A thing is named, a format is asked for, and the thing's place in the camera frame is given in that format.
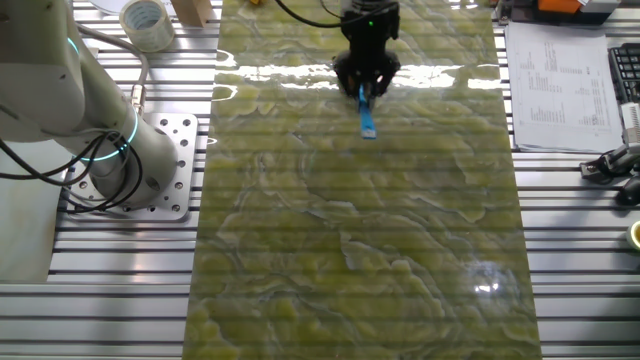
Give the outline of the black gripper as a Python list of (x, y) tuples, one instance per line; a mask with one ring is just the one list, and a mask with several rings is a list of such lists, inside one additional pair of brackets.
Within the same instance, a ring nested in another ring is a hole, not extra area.
[(395, 0), (342, 0), (341, 32), (349, 50), (333, 58), (341, 90), (358, 96), (362, 70), (374, 70), (372, 95), (384, 95), (401, 64), (395, 52), (386, 51), (388, 39), (397, 39), (400, 4)]

